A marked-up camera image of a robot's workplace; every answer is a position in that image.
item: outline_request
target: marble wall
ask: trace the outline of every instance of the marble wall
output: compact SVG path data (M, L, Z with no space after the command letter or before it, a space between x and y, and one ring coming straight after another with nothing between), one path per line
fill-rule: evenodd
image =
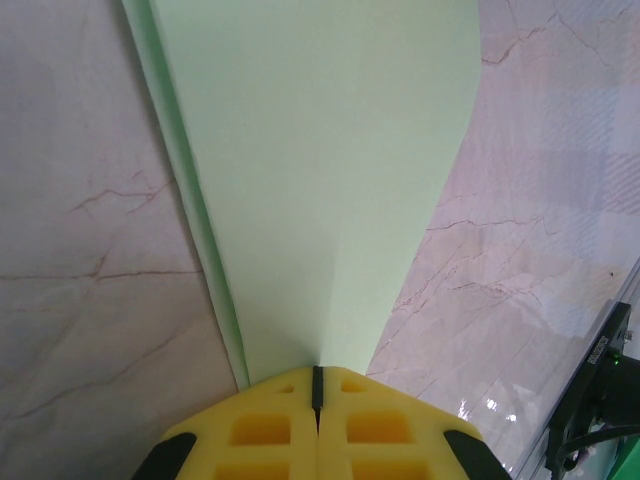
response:
M129 478L233 376L120 2L0 32L0 478Z
M640 256L640 2L479 6L471 124L369 375L512 468Z

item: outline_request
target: rectangular cutout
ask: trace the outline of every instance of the rectangular cutout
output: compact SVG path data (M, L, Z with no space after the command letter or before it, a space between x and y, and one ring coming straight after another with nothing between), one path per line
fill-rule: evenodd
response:
M412 443L406 417L393 411L354 413L347 419L349 443Z
M423 462L383 462L353 460L353 480L430 480Z
M353 380L348 380L348 379L342 380L342 383L340 384L340 389L345 393L360 393L366 390L366 388L364 388L359 383L354 382Z
M245 415L231 430L231 445L288 445L291 423L286 415Z
M289 480L289 465L219 465L215 480Z

